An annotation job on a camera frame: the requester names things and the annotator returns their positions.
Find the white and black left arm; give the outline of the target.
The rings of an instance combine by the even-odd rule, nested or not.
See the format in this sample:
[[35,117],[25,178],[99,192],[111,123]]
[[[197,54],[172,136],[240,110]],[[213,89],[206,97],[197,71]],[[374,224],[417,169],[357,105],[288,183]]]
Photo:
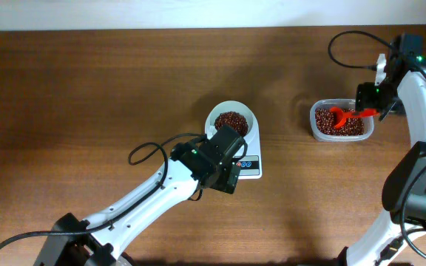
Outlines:
[[163,165],[147,181],[83,220],[66,214],[53,226],[36,265],[116,265],[129,244],[158,217],[197,191],[231,194],[240,173],[239,151],[247,142],[224,126],[212,137],[199,135],[164,154]]

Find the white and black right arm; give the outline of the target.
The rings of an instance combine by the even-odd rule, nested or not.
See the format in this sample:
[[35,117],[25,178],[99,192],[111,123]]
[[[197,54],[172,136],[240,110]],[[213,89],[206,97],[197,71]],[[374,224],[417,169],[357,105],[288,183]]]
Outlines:
[[422,258],[414,240],[426,234],[426,56],[422,37],[401,34],[385,42],[388,54],[372,66],[376,79],[356,90],[358,111],[375,109],[384,120],[405,115],[411,148],[387,177],[383,210],[365,235],[343,248],[335,265],[389,265],[405,248]]

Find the red plastic scoop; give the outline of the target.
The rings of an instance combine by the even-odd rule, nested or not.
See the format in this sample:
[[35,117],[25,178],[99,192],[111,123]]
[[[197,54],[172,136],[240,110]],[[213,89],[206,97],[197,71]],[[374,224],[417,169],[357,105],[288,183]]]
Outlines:
[[344,112],[337,106],[331,107],[329,112],[336,117],[335,129],[342,128],[350,118],[373,117],[379,114],[376,109],[364,109],[360,112]]

